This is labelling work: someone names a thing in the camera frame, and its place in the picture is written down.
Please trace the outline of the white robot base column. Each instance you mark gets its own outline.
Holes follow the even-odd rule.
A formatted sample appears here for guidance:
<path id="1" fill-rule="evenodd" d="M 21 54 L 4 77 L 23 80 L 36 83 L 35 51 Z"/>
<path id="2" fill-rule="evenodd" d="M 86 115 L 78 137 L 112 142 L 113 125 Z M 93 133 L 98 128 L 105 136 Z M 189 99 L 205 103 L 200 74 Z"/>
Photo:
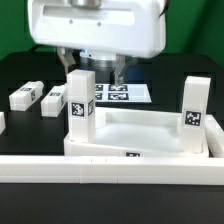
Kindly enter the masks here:
<path id="1" fill-rule="evenodd" d="M 82 64 L 99 68 L 116 68 L 120 59 L 120 56 L 114 53 L 90 51 L 87 49 L 82 50 L 79 56 Z"/>

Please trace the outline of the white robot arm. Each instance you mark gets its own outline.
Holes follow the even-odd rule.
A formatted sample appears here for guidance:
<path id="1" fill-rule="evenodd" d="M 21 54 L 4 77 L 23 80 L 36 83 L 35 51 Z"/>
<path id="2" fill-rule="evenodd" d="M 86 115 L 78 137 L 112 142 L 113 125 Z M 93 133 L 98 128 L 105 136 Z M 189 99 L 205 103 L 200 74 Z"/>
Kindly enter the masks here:
<path id="1" fill-rule="evenodd" d="M 152 58 L 165 48 L 170 0 L 28 0 L 30 35 L 38 44 L 118 57 L 114 83 L 127 57 Z"/>

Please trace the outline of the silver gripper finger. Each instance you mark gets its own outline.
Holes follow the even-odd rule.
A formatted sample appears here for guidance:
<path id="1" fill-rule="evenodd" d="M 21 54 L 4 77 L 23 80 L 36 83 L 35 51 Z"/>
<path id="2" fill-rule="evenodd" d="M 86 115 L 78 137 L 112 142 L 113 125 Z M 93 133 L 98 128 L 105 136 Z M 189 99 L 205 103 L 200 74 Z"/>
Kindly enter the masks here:
<path id="1" fill-rule="evenodd" d="M 110 82 L 112 85 L 122 85 L 123 84 L 123 70 L 125 68 L 125 57 L 123 55 L 117 56 L 117 67 L 111 73 Z"/>
<path id="2" fill-rule="evenodd" d="M 73 50 L 71 48 L 65 48 L 65 47 L 57 48 L 57 55 L 64 66 L 65 74 L 68 74 L 69 67 L 75 64 L 75 59 L 72 53 L 73 53 Z"/>

